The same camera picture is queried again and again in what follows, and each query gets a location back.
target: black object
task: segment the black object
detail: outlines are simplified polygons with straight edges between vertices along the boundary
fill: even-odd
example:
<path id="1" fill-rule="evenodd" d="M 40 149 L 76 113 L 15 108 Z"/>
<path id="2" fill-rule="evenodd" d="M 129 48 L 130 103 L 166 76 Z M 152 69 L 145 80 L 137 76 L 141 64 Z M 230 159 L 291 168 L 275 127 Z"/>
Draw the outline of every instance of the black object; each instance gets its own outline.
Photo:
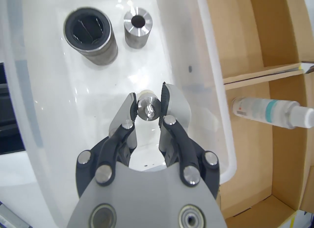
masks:
<path id="1" fill-rule="evenodd" d="M 4 64 L 0 63 L 0 154 L 24 150 L 10 99 Z"/>
<path id="2" fill-rule="evenodd" d="M 178 121 L 176 121 L 175 124 L 173 125 L 168 125 L 165 123 L 165 120 L 164 120 L 163 125 L 173 138 L 173 141 L 170 144 L 173 144 L 174 142 L 176 143 L 176 153 L 178 155 L 177 158 L 180 164 L 181 181 L 187 186 L 196 186 L 197 184 L 194 184 L 194 185 L 189 184 L 183 176 L 183 170 L 187 166 L 194 166 L 200 171 L 199 165 L 198 165 L 198 159 L 196 157 L 196 152 L 190 138 L 187 136 L 187 133 L 185 132 L 184 128 Z"/>
<path id="3" fill-rule="evenodd" d="M 164 82 L 162 84 L 161 100 L 160 100 L 160 102 L 161 102 L 161 110 L 160 110 L 160 117 L 159 117 L 159 127 L 160 128 L 161 128 L 164 116 L 167 115 L 169 100 L 170 100 L 169 90 L 166 87 L 166 82 Z"/>
<path id="4" fill-rule="evenodd" d="M 187 133 L 178 121 L 173 125 L 167 125 L 163 122 L 163 125 L 172 136 L 166 152 L 163 153 L 167 167 L 179 162 L 181 181 L 188 186 L 193 186 L 184 179 L 183 169 L 189 165 L 195 166 L 200 171 L 201 178 L 216 199 L 220 181 L 219 161 L 216 165 L 211 166 L 205 159 L 206 151 L 187 136 Z"/>
<path id="5" fill-rule="evenodd" d="M 134 130 L 134 125 L 131 129 L 126 130 L 121 125 L 115 133 L 109 138 L 106 137 L 96 144 L 91 150 L 91 158 L 86 164 L 79 164 L 76 162 L 76 188 L 78 196 L 81 197 L 95 176 L 97 168 L 101 165 L 109 165 L 112 169 L 111 178 L 103 186 L 110 185 L 116 172 L 116 162 L 129 166 L 131 154 L 134 151 L 130 150 L 127 144 L 127 138 Z"/>
<path id="6" fill-rule="evenodd" d="M 67 17 L 64 34 L 74 47 L 81 50 L 94 50 L 108 40 L 110 22 L 96 9 L 80 8 Z"/>

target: white plastic bin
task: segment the white plastic bin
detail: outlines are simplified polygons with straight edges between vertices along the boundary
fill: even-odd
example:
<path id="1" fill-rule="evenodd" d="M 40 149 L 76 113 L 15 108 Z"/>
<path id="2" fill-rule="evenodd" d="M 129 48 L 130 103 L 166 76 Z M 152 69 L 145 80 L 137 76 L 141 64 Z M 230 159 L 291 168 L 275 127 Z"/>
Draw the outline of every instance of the white plastic bin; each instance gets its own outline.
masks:
<path id="1" fill-rule="evenodd" d="M 218 154 L 221 183 L 236 171 L 231 124 L 206 0 L 0 0 L 1 46 L 21 135 L 55 222 L 64 227 L 78 202 L 78 154 L 108 135 L 130 92 L 162 83 L 183 90 L 192 109 L 189 136 Z M 112 23 L 119 47 L 109 66 L 96 66 L 63 35 L 66 16 L 95 7 Z M 153 18 L 146 46 L 124 40 L 123 16 L 131 6 Z M 130 167 L 163 165 L 158 122 L 136 119 L 138 147 Z"/>

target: cardboard divider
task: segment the cardboard divider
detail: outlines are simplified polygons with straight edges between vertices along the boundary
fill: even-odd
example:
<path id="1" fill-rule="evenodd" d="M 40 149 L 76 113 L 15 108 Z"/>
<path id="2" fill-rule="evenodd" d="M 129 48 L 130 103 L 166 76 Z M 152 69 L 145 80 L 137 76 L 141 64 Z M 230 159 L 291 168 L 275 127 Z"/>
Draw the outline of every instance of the cardboard divider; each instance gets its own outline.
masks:
<path id="1" fill-rule="evenodd" d="M 297 71 L 299 70 L 300 65 L 301 63 L 294 63 L 294 64 L 288 64 L 288 65 L 265 67 L 265 68 L 263 67 L 259 71 L 250 71 L 245 74 L 238 75 L 238 76 L 231 76 L 228 78 L 224 78 L 223 83 L 229 84 L 229 83 L 239 82 L 243 80 L 263 77 L 267 75 L 283 73 L 287 71 Z"/>
<path id="2" fill-rule="evenodd" d="M 274 73 L 271 75 L 246 79 L 246 80 L 237 81 L 237 82 L 233 82 L 233 83 L 227 83 L 224 85 L 224 88 L 225 88 L 225 90 L 229 90 L 229 89 L 234 89 L 234 88 L 238 88 L 238 87 L 242 87 L 242 86 L 254 85 L 254 84 L 258 84 L 258 83 L 263 83 L 263 82 L 267 82 L 267 81 L 272 81 L 272 80 L 276 80 L 276 79 L 281 79 L 281 78 L 286 78 L 286 77 L 296 76 L 296 75 L 301 75 L 301 74 L 303 74 L 303 70 Z"/>
<path id="3" fill-rule="evenodd" d="M 226 91 L 229 108 L 235 97 L 269 99 L 268 82 Z M 273 180 L 272 126 L 235 116 L 229 111 L 238 169 L 221 185 L 221 210 L 234 216 L 269 197 Z"/>
<path id="4" fill-rule="evenodd" d="M 307 106 L 303 75 L 271 81 L 269 89 L 272 99 L 297 101 L 301 106 Z M 272 194 L 298 210 L 303 187 L 307 129 L 273 127 L 273 141 Z"/>
<path id="5" fill-rule="evenodd" d="M 314 60 L 304 0 L 207 2 L 229 106 L 238 96 L 310 105 L 308 76 L 296 69 L 302 60 Z M 281 67 L 291 68 L 280 72 Z M 300 206 L 311 165 L 311 130 L 230 117 L 237 172 L 220 187 L 223 216 L 228 227 L 278 227 Z"/>
<path id="6" fill-rule="evenodd" d="M 226 220 L 228 227 L 267 227 L 277 228 L 295 211 L 274 196 L 270 196 L 251 209 L 243 212 L 236 217 Z"/>

